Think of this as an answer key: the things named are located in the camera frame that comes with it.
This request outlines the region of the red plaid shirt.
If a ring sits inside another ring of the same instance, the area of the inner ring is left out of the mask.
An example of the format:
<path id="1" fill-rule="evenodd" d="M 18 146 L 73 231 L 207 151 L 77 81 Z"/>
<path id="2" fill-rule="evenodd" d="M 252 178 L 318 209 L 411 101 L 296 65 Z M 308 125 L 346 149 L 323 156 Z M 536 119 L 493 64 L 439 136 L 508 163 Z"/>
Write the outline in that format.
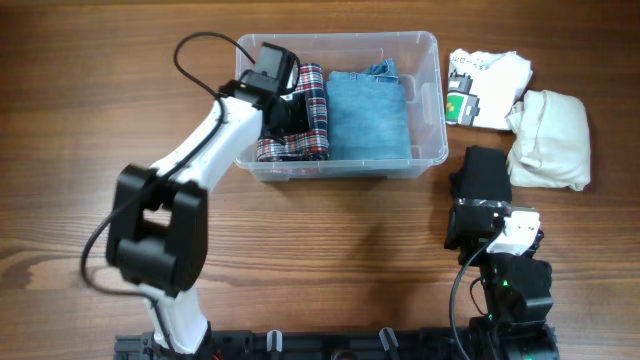
<path id="1" fill-rule="evenodd" d="M 283 137 L 281 140 L 260 139 L 256 148 L 259 162 L 320 161 L 329 159 L 328 109 L 323 71 L 317 63 L 301 65 L 300 79 L 292 94 L 284 99 L 301 106 L 309 122 L 309 130 Z"/>

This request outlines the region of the blue denim jeans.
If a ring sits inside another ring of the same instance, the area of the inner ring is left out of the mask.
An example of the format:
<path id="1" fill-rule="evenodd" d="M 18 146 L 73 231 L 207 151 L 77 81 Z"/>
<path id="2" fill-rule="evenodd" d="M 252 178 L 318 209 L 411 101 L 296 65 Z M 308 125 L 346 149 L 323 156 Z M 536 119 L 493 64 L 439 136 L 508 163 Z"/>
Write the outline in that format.
<path id="1" fill-rule="evenodd" d="M 361 72 L 331 72 L 326 93 L 332 160 L 412 157 L 405 89 L 391 58 Z"/>

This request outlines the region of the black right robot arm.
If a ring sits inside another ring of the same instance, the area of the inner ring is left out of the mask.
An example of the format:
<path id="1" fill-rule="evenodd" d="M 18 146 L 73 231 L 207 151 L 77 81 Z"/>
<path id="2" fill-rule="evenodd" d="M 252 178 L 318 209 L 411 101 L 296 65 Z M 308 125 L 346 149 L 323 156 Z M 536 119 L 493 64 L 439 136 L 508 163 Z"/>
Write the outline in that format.
<path id="1" fill-rule="evenodd" d="M 459 359 L 556 359 L 559 351 L 546 317 L 553 306 L 552 267 L 535 259 L 544 237 L 539 212 L 512 203 L 506 155 L 471 146 L 450 176 L 453 204 L 445 248 L 459 253 L 448 318 Z M 456 324 L 456 300 L 466 272 L 479 270 L 486 309 Z"/>

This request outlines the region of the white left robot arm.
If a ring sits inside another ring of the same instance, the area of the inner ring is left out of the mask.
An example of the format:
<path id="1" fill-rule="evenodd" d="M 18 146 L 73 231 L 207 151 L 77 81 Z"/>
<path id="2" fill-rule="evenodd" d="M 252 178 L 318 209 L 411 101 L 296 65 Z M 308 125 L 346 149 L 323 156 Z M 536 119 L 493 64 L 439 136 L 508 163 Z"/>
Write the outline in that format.
<path id="1" fill-rule="evenodd" d="M 210 323 L 195 287 L 208 251 L 208 195 L 235 158 L 260 138 L 282 139 L 310 124 L 289 99 L 301 75 L 293 52 L 264 43 L 253 68 L 215 92 L 207 118 L 150 168 L 119 175 L 106 260 L 144 298 L 154 329 L 119 336 L 117 359 L 204 359 Z"/>

